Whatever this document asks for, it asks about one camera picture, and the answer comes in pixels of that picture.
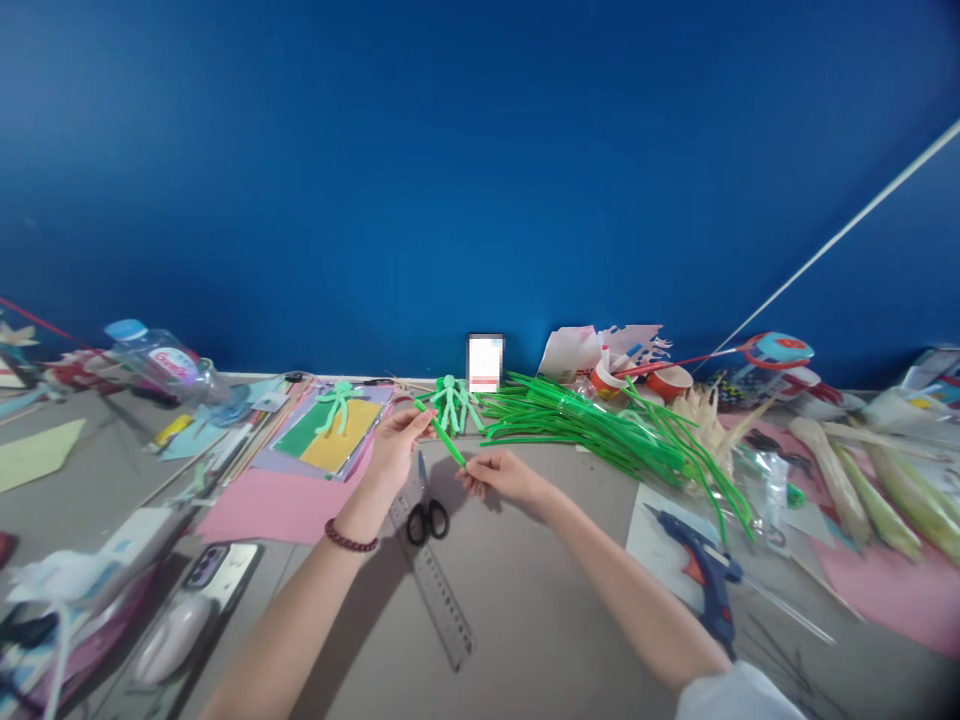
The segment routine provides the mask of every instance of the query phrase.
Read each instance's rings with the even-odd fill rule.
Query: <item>blue glue gun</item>
[[[733,613],[730,612],[727,582],[740,582],[743,568],[729,555],[721,555],[716,545],[677,516],[650,505],[647,505],[647,508],[663,525],[667,535],[680,543],[690,556],[690,562],[683,569],[683,573],[703,587],[704,611],[700,622],[733,659],[733,638],[736,630],[733,626]]]

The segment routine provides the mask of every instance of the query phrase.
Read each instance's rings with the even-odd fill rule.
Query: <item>light green pipe cleaner figure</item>
[[[347,429],[347,401],[352,397],[360,397],[361,395],[363,395],[363,390],[360,388],[354,389],[353,385],[343,380],[335,382],[332,392],[328,392],[326,395],[321,395],[317,398],[318,403],[333,403],[333,409],[330,411],[330,414],[327,415],[327,419],[323,425],[316,429],[316,434],[323,435],[329,430],[333,425],[334,419],[337,417],[337,412],[340,412],[340,429],[337,431],[337,434],[343,435],[343,431]]]
[[[468,410],[477,428],[484,429],[480,415],[473,406],[474,403],[479,403],[479,400],[476,395],[467,390],[466,380],[457,380],[453,375],[444,375],[442,378],[437,378],[437,391],[421,395],[420,399],[433,403],[440,413],[440,426],[452,437],[466,431]]]

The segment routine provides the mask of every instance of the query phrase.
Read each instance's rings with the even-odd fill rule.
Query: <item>yellow paper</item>
[[[330,429],[323,435],[318,435],[317,439],[307,446],[300,459],[314,467],[339,472],[357,445],[363,441],[381,408],[381,405],[366,400],[348,400],[347,427],[343,435],[337,433],[342,415],[338,412]]]
[[[76,444],[86,420],[74,420],[52,430],[0,445],[0,492],[56,472]]]

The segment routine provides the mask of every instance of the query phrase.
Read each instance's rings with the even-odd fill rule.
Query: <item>hand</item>
[[[457,473],[471,495],[486,497],[489,485],[508,500],[536,509],[553,487],[509,450],[495,450],[470,458]]]
[[[390,497],[395,497],[410,475],[420,438],[437,436],[430,423],[435,416],[436,412],[422,413],[411,408],[383,420],[377,428],[373,457],[364,479],[383,484],[390,491]]]

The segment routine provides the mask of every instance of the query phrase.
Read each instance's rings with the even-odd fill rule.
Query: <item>white mouse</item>
[[[171,609],[137,660],[133,670],[136,682],[158,685],[173,675],[187,659],[216,605],[213,598],[198,593]]]

